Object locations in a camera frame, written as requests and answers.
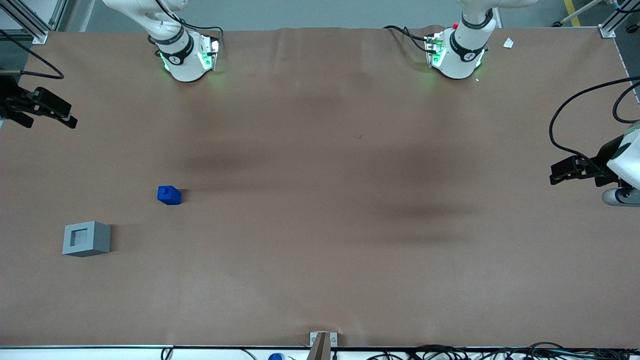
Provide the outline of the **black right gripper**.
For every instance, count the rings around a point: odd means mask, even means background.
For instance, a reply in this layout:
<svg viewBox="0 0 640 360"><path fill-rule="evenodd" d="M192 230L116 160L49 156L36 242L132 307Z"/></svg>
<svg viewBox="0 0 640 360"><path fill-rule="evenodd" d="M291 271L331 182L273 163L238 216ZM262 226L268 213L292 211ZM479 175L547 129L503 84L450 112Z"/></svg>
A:
<svg viewBox="0 0 640 360"><path fill-rule="evenodd" d="M30 129L34 125L34 119L26 113L34 112L35 103L43 114L48 114L67 128L77 128L78 119L71 115L72 106L66 100L43 87L32 91L23 89L11 75L0 76L1 120L11 120Z"/></svg>

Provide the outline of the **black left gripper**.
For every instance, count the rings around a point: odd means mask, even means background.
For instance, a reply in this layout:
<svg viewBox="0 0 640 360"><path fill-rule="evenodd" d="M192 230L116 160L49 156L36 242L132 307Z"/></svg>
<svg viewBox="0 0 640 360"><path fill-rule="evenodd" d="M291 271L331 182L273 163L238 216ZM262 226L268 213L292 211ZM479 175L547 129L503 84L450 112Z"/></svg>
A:
<svg viewBox="0 0 640 360"><path fill-rule="evenodd" d="M596 187L603 187L611 183L619 184L620 176L608 167L608 161L621 146L624 136L615 137L601 146L594 157L580 155L569 156L551 165L550 184L558 185L568 180L582 180L594 178Z"/></svg>

